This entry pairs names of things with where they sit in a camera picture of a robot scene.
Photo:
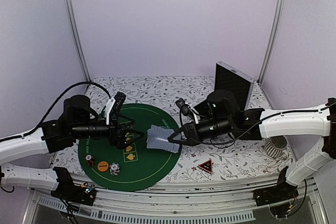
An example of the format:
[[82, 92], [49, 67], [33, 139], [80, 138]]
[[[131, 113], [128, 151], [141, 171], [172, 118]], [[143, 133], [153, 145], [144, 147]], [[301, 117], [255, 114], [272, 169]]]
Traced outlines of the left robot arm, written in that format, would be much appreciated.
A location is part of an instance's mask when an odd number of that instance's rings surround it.
[[50, 190], [60, 199], [93, 197], [94, 187], [85, 183], [76, 186], [67, 169], [37, 170], [14, 167], [11, 161], [23, 157], [55, 153], [72, 147], [76, 140], [108, 140], [111, 146], [123, 150], [144, 137], [144, 133], [132, 129], [135, 120], [121, 114], [126, 95], [117, 92], [109, 97], [104, 112], [99, 115], [91, 108], [85, 95], [74, 95], [64, 100], [63, 113], [56, 120], [41, 121], [31, 130], [1, 139], [1, 188], [5, 186], [29, 186]]

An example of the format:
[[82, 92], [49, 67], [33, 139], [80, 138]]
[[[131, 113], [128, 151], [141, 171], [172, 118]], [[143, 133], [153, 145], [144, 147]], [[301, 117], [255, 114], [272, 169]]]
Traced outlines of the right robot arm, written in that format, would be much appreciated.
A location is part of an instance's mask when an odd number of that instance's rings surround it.
[[207, 139], [230, 133], [235, 140], [261, 140], [276, 136], [318, 135], [315, 146], [294, 164], [284, 168], [271, 190], [276, 201], [284, 200], [292, 189], [325, 164], [335, 159], [335, 98], [326, 104], [305, 109], [242, 111], [230, 91], [216, 90], [206, 98], [208, 114], [197, 112], [179, 99], [180, 112], [192, 119], [169, 136], [170, 143], [187, 146], [206, 144]]

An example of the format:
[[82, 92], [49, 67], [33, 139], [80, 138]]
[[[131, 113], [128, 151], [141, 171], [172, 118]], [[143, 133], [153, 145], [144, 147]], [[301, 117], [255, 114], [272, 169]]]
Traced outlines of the dark red chip stack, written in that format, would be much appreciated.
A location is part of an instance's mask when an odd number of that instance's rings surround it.
[[96, 159], [94, 158], [93, 155], [91, 154], [86, 154], [85, 155], [85, 163], [87, 164], [87, 166], [89, 167], [94, 167], [96, 164]]

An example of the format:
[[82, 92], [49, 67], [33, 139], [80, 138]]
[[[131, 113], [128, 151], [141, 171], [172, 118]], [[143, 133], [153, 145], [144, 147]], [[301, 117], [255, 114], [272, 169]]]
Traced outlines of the orange big blind button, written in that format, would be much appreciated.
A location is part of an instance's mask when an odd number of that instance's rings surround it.
[[97, 169], [98, 169], [99, 172], [102, 172], [102, 173], [106, 172], [106, 171], [109, 170], [109, 163], [106, 162], [106, 161], [101, 161], [101, 162], [98, 163]]

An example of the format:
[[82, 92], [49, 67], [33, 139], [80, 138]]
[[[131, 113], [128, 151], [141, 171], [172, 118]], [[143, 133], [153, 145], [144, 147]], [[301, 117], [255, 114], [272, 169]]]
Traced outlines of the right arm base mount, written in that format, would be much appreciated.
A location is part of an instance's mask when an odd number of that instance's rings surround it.
[[297, 197], [297, 188], [298, 186], [293, 186], [287, 182], [280, 182], [274, 186], [254, 190], [253, 199], [257, 206], [274, 204]]

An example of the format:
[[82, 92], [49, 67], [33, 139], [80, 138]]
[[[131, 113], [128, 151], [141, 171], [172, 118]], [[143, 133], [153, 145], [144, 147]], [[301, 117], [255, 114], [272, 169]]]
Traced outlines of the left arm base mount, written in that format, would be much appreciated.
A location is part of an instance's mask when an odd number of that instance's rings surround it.
[[55, 190], [50, 192], [50, 195], [64, 201], [93, 206], [96, 193], [97, 191], [92, 183], [85, 182], [78, 186], [70, 182], [60, 183]]

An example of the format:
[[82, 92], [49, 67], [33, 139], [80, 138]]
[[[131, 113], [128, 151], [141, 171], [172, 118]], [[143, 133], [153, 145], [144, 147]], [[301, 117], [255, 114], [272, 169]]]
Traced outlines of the blue backed cards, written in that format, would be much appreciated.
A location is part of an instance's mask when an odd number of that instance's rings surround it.
[[168, 140], [174, 132], [173, 129], [151, 125], [147, 130], [147, 149], [163, 150], [174, 154], [178, 153], [180, 151], [180, 145], [178, 143], [171, 143]]

